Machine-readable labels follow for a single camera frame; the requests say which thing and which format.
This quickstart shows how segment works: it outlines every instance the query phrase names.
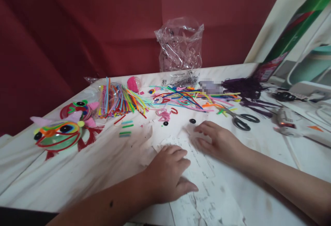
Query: red curtain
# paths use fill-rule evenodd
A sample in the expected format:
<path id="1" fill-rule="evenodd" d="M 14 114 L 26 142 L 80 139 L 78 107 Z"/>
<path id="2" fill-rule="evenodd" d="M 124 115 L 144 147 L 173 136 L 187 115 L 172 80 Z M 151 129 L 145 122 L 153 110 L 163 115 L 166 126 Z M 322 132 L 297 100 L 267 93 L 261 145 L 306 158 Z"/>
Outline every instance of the red curtain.
<path id="1" fill-rule="evenodd" d="M 203 67 L 243 63 L 276 0 L 0 0 L 0 133 L 16 134 L 88 84 L 159 71 L 154 31 L 205 24 Z"/>

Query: finger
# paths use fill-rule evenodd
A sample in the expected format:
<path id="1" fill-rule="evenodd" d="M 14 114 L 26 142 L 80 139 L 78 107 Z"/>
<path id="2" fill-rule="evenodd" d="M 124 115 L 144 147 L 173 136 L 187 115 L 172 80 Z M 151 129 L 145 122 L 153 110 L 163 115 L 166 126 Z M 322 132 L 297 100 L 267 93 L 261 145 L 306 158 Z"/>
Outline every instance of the finger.
<path id="1" fill-rule="evenodd" d="M 194 131 L 202 132 L 204 134 L 207 134 L 210 137 L 213 137 L 215 134 L 215 130 L 212 127 L 210 127 L 204 123 L 202 123 L 198 127 L 196 127 L 194 129 Z"/>
<path id="2" fill-rule="evenodd" d="M 214 128 L 214 129 L 220 129 L 220 128 L 223 129 L 221 126 L 219 126 L 218 124 L 216 124 L 212 121 L 203 121 L 202 123 L 209 126 L 209 127 Z"/>
<path id="3" fill-rule="evenodd" d="M 187 150 L 181 149 L 173 153 L 176 161 L 181 160 L 185 155 L 187 155 Z"/>
<path id="4" fill-rule="evenodd" d="M 178 145 L 170 145 L 169 148 L 166 150 L 168 154 L 173 154 L 177 150 L 181 150 L 182 148 Z"/>
<path id="5" fill-rule="evenodd" d="M 211 155 L 213 153 L 213 145 L 207 142 L 206 140 L 198 137 L 197 138 L 198 144 L 197 147 L 201 152 Z"/>
<path id="6" fill-rule="evenodd" d="M 176 197 L 180 198 L 181 196 L 183 196 L 189 192 L 198 192 L 198 191 L 199 191 L 199 188 L 195 184 L 186 180 L 184 182 L 180 182 L 176 186 Z"/>
<path id="7" fill-rule="evenodd" d="M 182 175 L 183 172 L 191 165 L 191 161 L 185 158 L 182 158 L 178 161 L 178 171 Z"/>
<path id="8" fill-rule="evenodd" d="M 163 146 L 163 148 L 161 149 L 161 151 L 166 151 L 168 147 L 169 147 L 169 145 Z"/>

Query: red fringe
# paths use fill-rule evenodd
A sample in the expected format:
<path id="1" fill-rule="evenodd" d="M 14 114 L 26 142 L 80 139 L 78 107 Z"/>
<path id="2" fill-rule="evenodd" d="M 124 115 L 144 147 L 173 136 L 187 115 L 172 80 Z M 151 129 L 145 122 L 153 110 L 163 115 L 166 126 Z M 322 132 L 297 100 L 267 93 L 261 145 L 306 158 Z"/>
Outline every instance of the red fringe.
<path id="1" fill-rule="evenodd" d="M 84 143 L 83 139 L 80 138 L 78 140 L 78 152 L 81 151 L 82 149 L 86 148 L 88 145 L 94 143 L 97 139 L 97 135 L 99 135 L 101 133 L 101 131 L 103 130 L 104 128 L 104 125 L 102 126 L 97 126 L 97 127 L 86 127 L 86 129 L 89 131 L 90 133 L 90 136 L 89 136 L 89 139 L 87 140 L 86 143 Z"/>
<path id="2" fill-rule="evenodd" d="M 82 138 L 80 138 L 80 139 L 78 140 L 77 146 L 78 146 L 78 152 L 81 151 L 83 148 L 86 147 L 86 146 L 85 146 L 85 143 L 84 143 L 84 141 L 83 141 Z"/>
<path id="3" fill-rule="evenodd" d="M 90 136 L 89 136 L 89 139 L 87 140 L 86 142 L 86 146 L 94 143 L 97 139 L 97 135 L 99 135 L 101 133 L 101 131 L 103 130 L 104 128 L 104 125 L 102 126 L 97 126 L 97 127 L 93 127 L 93 128 L 90 128 L 90 127 L 86 127 L 89 132 L 90 132 Z"/>
<path id="4" fill-rule="evenodd" d="M 46 155 L 46 161 L 48 160 L 48 159 L 50 159 L 50 158 L 53 158 L 55 156 L 55 152 L 48 152 L 47 151 L 47 155 Z"/>

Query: pink ear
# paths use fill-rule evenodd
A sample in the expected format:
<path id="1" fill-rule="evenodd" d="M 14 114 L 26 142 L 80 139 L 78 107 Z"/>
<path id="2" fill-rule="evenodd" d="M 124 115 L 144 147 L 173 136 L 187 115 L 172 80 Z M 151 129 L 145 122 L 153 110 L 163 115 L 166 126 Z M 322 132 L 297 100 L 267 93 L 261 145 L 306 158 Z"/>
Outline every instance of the pink ear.
<path id="1" fill-rule="evenodd" d="M 30 119 L 39 127 L 44 127 L 54 122 L 54 120 L 44 119 L 42 117 L 30 117 Z"/>
<path id="2" fill-rule="evenodd" d="M 69 116 L 67 116 L 63 120 L 77 123 L 78 121 L 80 121 L 80 118 L 82 117 L 82 113 L 83 113 L 82 111 L 70 113 Z"/>
<path id="3" fill-rule="evenodd" d="M 86 121 L 84 121 L 84 123 L 87 127 L 90 127 L 90 128 L 93 128 L 96 126 L 95 121 L 91 117 L 89 119 L 87 119 Z"/>
<path id="4" fill-rule="evenodd" d="M 92 110 L 95 110 L 96 108 L 98 108 L 99 102 L 93 102 L 93 103 L 89 103 L 87 105 L 90 106 Z"/>

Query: right hand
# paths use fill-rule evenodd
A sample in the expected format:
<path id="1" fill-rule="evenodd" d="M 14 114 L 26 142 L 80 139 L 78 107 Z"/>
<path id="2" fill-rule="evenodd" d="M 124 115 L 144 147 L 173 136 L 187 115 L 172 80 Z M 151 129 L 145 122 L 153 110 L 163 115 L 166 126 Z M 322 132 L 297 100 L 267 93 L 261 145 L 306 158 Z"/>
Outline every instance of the right hand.
<path id="1" fill-rule="evenodd" d="M 213 122 L 204 121 L 194 131 L 208 135 L 212 139 L 209 143 L 202 138 L 197 138 L 197 147 L 200 151 L 229 165 L 236 166 L 249 150 L 231 131 Z"/>
<path id="2" fill-rule="evenodd" d="M 147 194 L 152 204 L 163 204 L 179 199 L 198 187 L 182 177 L 191 162 L 187 151 L 177 145 L 165 146 L 141 174 L 148 181 Z"/>

